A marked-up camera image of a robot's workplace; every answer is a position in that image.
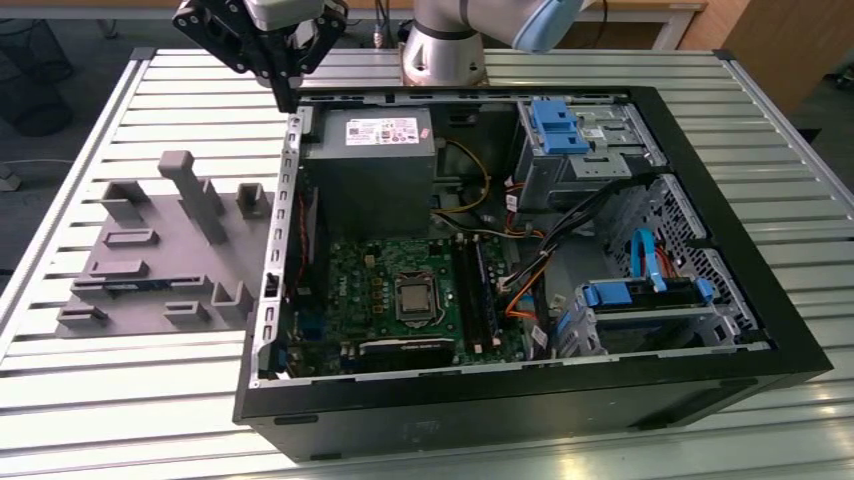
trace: cpu socket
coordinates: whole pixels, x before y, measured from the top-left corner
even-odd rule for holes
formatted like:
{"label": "cpu socket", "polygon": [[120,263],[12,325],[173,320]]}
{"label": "cpu socket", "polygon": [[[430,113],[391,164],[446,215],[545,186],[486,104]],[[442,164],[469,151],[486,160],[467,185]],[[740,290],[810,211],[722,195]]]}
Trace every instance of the cpu socket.
{"label": "cpu socket", "polygon": [[395,305],[398,321],[410,328],[438,323],[435,277],[433,273],[401,272],[395,276]]}

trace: yellow wire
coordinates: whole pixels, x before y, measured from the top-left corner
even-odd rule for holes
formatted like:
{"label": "yellow wire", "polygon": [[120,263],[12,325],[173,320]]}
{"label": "yellow wire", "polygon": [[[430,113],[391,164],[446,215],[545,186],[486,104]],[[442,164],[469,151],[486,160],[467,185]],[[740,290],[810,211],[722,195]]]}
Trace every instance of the yellow wire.
{"label": "yellow wire", "polygon": [[481,161],[478,156],[471,152],[471,150],[466,148],[466,146],[462,143],[459,143],[457,140],[446,140],[446,142],[454,145],[457,148],[459,148],[463,151],[463,153],[469,155],[469,158],[471,158],[471,160],[478,164],[478,168],[483,173],[485,186],[483,186],[483,192],[481,193],[481,198],[478,198],[478,200],[475,200],[473,203],[462,207],[441,208],[438,210],[434,210],[435,212],[439,212],[439,213],[461,213],[461,212],[465,212],[466,210],[471,210],[478,205],[481,205],[486,200],[486,197],[490,195],[490,174],[487,173],[486,167],[483,166],[483,162]]}

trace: power supply label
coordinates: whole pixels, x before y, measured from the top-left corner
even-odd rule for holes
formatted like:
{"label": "power supply label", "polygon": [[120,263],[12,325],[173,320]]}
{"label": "power supply label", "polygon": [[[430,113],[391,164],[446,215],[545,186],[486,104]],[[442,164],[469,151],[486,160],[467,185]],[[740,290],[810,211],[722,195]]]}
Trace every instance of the power supply label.
{"label": "power supply label", "polygon": [[354,118],[347,122],[347,146],[418,143],[415,118]]}

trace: gray plastic stand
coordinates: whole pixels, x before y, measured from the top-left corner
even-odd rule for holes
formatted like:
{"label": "gray plastic stand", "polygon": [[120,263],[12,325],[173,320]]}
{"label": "gray plastic stand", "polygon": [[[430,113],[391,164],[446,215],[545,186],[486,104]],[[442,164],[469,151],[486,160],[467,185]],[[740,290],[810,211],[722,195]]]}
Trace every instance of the gray plastic stand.
{"label": "gray plastic stand", "polygon": [[179,195],[148,196],[111,182],[110,213],[60,310],[60,337],[246,328],[261,292],[273,193],[243,184],[218,195],[190,152],[165,152],[159,170]]}

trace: ram slot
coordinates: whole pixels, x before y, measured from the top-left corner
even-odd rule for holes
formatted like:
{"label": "ram slot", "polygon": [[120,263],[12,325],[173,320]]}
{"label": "ram slot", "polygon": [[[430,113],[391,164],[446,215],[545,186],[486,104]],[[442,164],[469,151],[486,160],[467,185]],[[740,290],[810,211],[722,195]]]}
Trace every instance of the ram slot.
{"label": "ram slot", "polygon": [[479,308],[481,281],[477,264],[471,261],[471,240],[457,237],[451,247],[451,262],[454,265],[454,284],[457,286],[457,303],[459,305],[461,320],[463,322],[463,341],[466,351],[483,353],[487,337],[483,332],[483,318]]}
{"label": "ram slot", "polygon": [[487,270],[486,258],[483,256],[483,248],[481,241],[475,237],[474,244],[474,258],[478,263],[478,277],[481,280],[481,312],[487,328],[487,334],[490,343],[493,346],[501,345],[498,335],[501,328],[498,326],[498,313],[495,312],[495,294],[493,293],[493,284],[490,283],[490,272]]}

